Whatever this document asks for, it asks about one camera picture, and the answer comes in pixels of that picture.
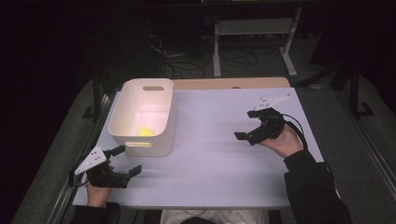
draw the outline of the bin handle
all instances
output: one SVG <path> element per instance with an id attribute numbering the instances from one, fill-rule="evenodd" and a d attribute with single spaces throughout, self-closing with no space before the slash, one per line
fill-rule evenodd
<path id="1" fill-rule="evenodd" d="M 165 88 L 163 86 L 144 86 L 144 91 L 164 91 Z"/>
<path id="2" fill-rule="evenodd" d="M 152 147 L 150 142 L 126 142 L 126 147 Z"/>

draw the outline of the metal frame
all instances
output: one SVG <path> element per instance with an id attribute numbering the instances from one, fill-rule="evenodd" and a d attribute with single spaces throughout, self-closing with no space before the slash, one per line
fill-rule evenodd
<path id="1" fill-rule="evenodd" d="M 381 175 L 382 179 L 384 180 L 385 184 L 387 185 L 390 194 L 396 200 L 396 175 L 390 169 L 387 161 L 384 159 L 378 147 L 375 145 L 373 138 L 368 133 L 366 127 L 363 125 L 360 119 L 356 118 L 356 115 L 350 113 L 350 102 L 348 99 L 339 91 L 335 92 L 335 96 L 337 100 L 340 102 L 341 106 L 345 109 L 346 114 L 349 116 L 350 120 L 354 124 L 355 128 L 361 135 L 364 143 L 367 146 L 368 153 L 370 159 L 372 160 L 375 168 Z"/>
<path id="2" fill-rule="evenodd" d="M 238 20 L 218 21 L 215 24 L 215 44 L 213 53 L 213 76 L 221 77 L 219 62 L 219 36 L 220 35 L 265 35 L 265 34 L 287 34 L 287 41 L 280 47 L 283 62 L 291 77 L 297 77 L 297 72 L 289 56 L 291 42 L 300 19 L 302 7 L 297 7 L 294 17 L 291 19 L 264 19 L 264 20 Z"/>
<path id="3" fill-rule="evenodd" d="M 108 96 L 105 95 L 102 98 L 101 104 L 99 104 L 99 106 L 100 106 L 99 109 L 102 111 L 102 113 L 95 115 L 95 116 L 97 116 L 97 120 L 94 123 L 94 125 L 92 126 L 92 128 L 89 132 L 89 135 L 87 136 L 84 144 L 82 145 L 81 150 L 79 151 L 78 158 L 82 157 L 83 155 L 85 155 L 87 152 L 89 152 L 93 148 L 94 144 L 97 141 L 97 137 L 100 134 L 100 132 L 102 131 L 103 125 L 105 124 L 106 117 L 107 117 L 108 111 L 110 110 L 111 104 L 112 104 L 112 100 Z M 66 211 L 66 208 L 73 200 L 75 193 L 76 193 L 76 190 L 69 187 L 68 180 L 66 179 L 63 183 L 63 187 L 60 191 L 59 197 L 56 200 L 56 203 L 53 206 L 53 209 L 49 214 L 49 218 L 47 219 L 47 222 L 46 222 L 47 224 L 61 223 L 61 221 L 64 217 L 64 213 Z"/>

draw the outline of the white metal stand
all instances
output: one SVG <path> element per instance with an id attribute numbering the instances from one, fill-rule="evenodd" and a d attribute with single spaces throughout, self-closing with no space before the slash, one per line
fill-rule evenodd
<path id="1" fill-rule="evenodd" d="M 296 77 L 297 72 L 291 62 L 289 49 L 291 41 L 300 18 L 302 7 L 297 7 L 293 18 L 286 19 L 262 19 L 241 21 L 219 21 L 215 25 L 215 49 L 213 53 L 214 77 L 221 77 L 219 62 L 219 36 L 220 35 L 269 35 L 287 34 L 285 46 L 280 47 L 280 53 L 291 77 Z"/>

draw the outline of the dark background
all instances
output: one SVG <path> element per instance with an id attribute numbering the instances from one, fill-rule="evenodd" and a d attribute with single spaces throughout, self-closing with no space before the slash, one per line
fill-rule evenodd
<path id="1" fill-rule="evenodd" d="M 173 17 L 169 17 L 158 11 L 85 10 L 106 7 L 106 3 L 60 0 L 0 3 L 0 158 L 1 192 L 5 193 L 1 210 L 7 214 L 2 215 L 3 223 L 12 220 L 70 105 L 94 74 L 99 76 L 106 92 L 113 92 L 125 80 L 160 74 L 155 65 L 159 59 L 149 49 L 148 16 L 155 15 L 157 20 L 150 27 L 158 29 L 164 38 L 174 39 L 173 35 L 179 32 L 187 38 L 184 40 L 187 45 L 211 30 L 212 24 L 204 22 L 206 12 L 202 11 L 189 15 L 172 13 Z M 115 4 L 130 7 L 145 2 Z M 393 93 L 396 48 L 392 44 L 396 39 L 395 9 L 392 1 L 386 0 L 327 1 L 305 9 L 297 32 L 319 35 L 324 30 L 312 62 L 327 67 L 348 57 L 376 85 L 393 111 L 396 111 Z M 211 13 L 214 17 L 231 18 L 247 15 Z M 260 17 L 261 13 L 248 15 Z"/>

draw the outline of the black cable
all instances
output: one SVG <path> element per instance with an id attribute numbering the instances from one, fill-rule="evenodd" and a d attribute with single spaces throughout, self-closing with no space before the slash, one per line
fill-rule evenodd
<path id="1" fill-rule="evenodd" d="M 161 72 L 163 73 L 163 77 L 168 78 L 166 67 L 161 64 L 160 69 L 161 69 Z"/>
<path id="2" fill-rule="evenodd" d="M 79 165 L 90 155 L 91 152 L 87 153 L 81 159 L 79 159 L 72 167 L 72 169 L 69 171 L 69 186 L 70 188 L 79 188 L 83 185 L 85 185 L 88 182 L 88 179 L 82 183 L 82 184 L 76 184 L 75 183 L 75 171 L 79 167 Z"/>
<path id="3" fill-rule="evenodd" d="M 174 74 L 175 74 L 175 68 L 173 68 L 172 66 L 170 66 L 170 65 L 167 64 L 167 63 L 163 63 L 161 67 L 163 67 L 163 70 L 164 70 L 164 71 L 163 71 L 163 76 L 164 76 L 165 78 L 168 78 L 168 71 L 167 71 L 167 69 L 166 69 L 166 66 L 169 66 L 169 67 L 172 69 L 172 76 L 170 77 L 170 79 L 172 79 L 173 76 L 174 76 Z"/>
<path id="4" fill-rule="evenodd" d="M 140 212 L 140 210 L 136 210 L 136 215 L 134 215 L 134 220 L 133 220 L 132 224 L 136 223 L 137 217 L 139 216 L 139 212 Z"/>
<path id="5" fill-rule="evenodd" d="M 192 63 L 198 59 L 200 59 L 201 57 L 198 57 L 198 54 L 196 54 L 196 58 L 192 58 L 192 59 L 188 59 L 185 61 L 172 61 L 172 60 L 166 60 L 163 64 L 169 66 L 172 70 L 173 70 L 173 75 L 175 73 L 180 73 L 179 71 L 176 71 L 175 69 L 178 70 L 182 70 L 182 71 L 195 71 L 195 70 L 201 70 L 202 71 L 202 78 L 205 77 L 205 67 L 209 64 L 209 62 L 211 62 L 212 56 L 209 56 L 208 59 L 205 61 L 205 63 L 203 65 L 200 65 L 198 63 Z M 187 65 L 191 65 L 193 66 L 193 68 L 185 68 L 185 67 L 181 67 L 181 66 L 177 66 L 178 64 L 187 64 Z"/>
<path id="6" fill-rule="evenodd" d="M 184 79 L 184 77 L 183 77 L 183 75 L 181 74 L 181 72 L 179 72 L 179 71 L 175 71 L 175 73 L 174 73 L 174 75 L 172 76 L 172 78 L 171 79 L 177 79 L 178 77 L 180 77 L 180 79 Z"/>
<path id="7" fill-rule="evenodd" d="M 245 55 L 240 56 L 240 55 L 238 55 L 238 54 L 236 53 L 237 51 L 241 51 L 241 52 L 244 53 Z M 229 52 L 235 57 L 235 59 L 245 59 L 245 60 L 247 61 L 247 64 L 248 64 L 248 65 L 254 65 L 254 64 L 257 63 L 257 58 L 256 58 L 255 55 L 250 54 L 250 53 L 246 53 L 246 52 L 242 51 L 241 49 L 236 49 L 234 52 L 231 52 L 231 51 L 229 50 Z M 250 59 L 248 58 L 248 56 L 251 56 L 251 57 L 253 58 L 253 62 L 250 61 Z"/>
<path id="8" fill-rule="evenodd" d="M 270 48 L 270 49 L 268 49 L 268 50 L 266 50 L 266 51 L 264 51 L 264 52 L 260 52 L 260 53 L 255 52 L 255 49 L 253 49 L 253 50 L 251 51 L 251 53 L 252 53 L 253 55 L 256 55 L 256 56 L 266 55 L 266 54 L 270 54 L 270 53 L 272 53 L 272 52 L 278 50 L 280 47 L 282 47 L 282 45 L 275 46 L 275 47 L 273 47 L 273 48 Z"/>
<path id="9" fill-rule="evenodd" d="M 240 51 L 240 52 L 242 52 L 243 53 L 243 55 L 241 56 L 241 55 L 238 55 L 236 52 L 235 53 L 233 53 L 230 49 L 228 49 L 228 51 L 231 53 L 231 54 L 233 54 L 233 56 L 236 58 L 236 59 L 240 59 L 240 58 L 246 58 L 247 56 L 254 56 L 254 55 L 252 55 L 251 54 L 251 52 L 245 52 L 245 51 L 243 51 L 242 49 L 233 49 L 233 50 L 235 50 L 235 51 Z"/>
<path id="10" fill-rule="evenodd" d="M 222 59 L 224 62 L 226 62 L 228 65 L 230 65 L 230 66 L 232 66 L 232 67 L 236 67 L 236 68 L 247 68 L 247 67 L 250 66 L 249 64 L 241 63 L 241 62 L 238 62 L 237 60 L 231 59 L 231 58 L 229 58 L 228 56 L 226 56 L 226 55 L 224 55 L 223 53 L 220 53 L 220 52 L 219 52 L 219 56 L 221 57 L 221 59 Z"/>
<path id="11" fill-rule="evenodd" d="M 229 48 L 226 48 L 226 50 L 227 50 L 227 52 L 229 53 L 229 54 L 231 54 L 236 60 L 241 60 L 241 59 L 244 59 L 246 62 L 245 63 L 243 63 L 243 62 L 239 62 L 239 61 L 236 61 L 236 60 L 234 60 L 235 62 L 239 62 L 239 63 L 241 63 L 241 64 L 245 64 L 245 65 L 251 65 L 251 62 L 250 62 L 250 60 L 248 59 L 248 55 L 245 53 L 245 52 L 243 52 L 241 49 L 229 49 Z M 243 53 L 245 53 L 245 55 L 240 55 L 240 54 L 237 54 L 236 52 L 237 51 L 242 51 Z"/>
<path id="12" fill-rule="evenodd" d="M 174 79 L 175 78 L 175 74 L 179 74 L 180 78 L 183 79 L 183 76 L 181 75 L 181 73 L 179 71 L 175 70 L 175 67 L 172 66 L 171 64 L 168 63 L 163 63 L 163 67 L 165 68 L 165 73 L 163 74 L 165 77 L 168 77 L 167 73 L 168 71 L 166 71 L 166 66 L 170 67 L 172 69 L 172 76 L 170 76 L 170 79 Z"/>
<path id="13" fill-rule="evenodd" d="M 303 127 L 301 126 L 300 122 L 297 119 L 295 119 L 294 117 L 292 117 L 290 115 L 286 115 L 286 114 L 282 114 L 282 116 L 286 116 L 286 117 L 289 117 L 291 119 L 294 119 L 297 122 L 297 124 L 300 126 L 301 133 L 304 135 Z"/>
<path id="14" fill-rule="evenodd" d="M 187 61 L 183 61 L 183 62 L 192 62 L 195 61 L 197 59 L 199 59 L 200 55 L 198 53 L 195 52 L 188 52 L 188 53 L 180 53 L 180 54 L 176 54 L 176 56 L 174 55 L 166 55 L 165 58 L 167 61 L 172 61 L 172 60 L 176 60 L 179 59 L 181 57 L 191 57 L 191 59 L 188 59 Z"/>
<path id="15" fill-rule="evenodd" d="M 286 123 L 297 133 L 303 144 L 303 149 L 308 150 L 308 144 L 306 143 L 304 134 L 291 121 L 286 121 Z"/>

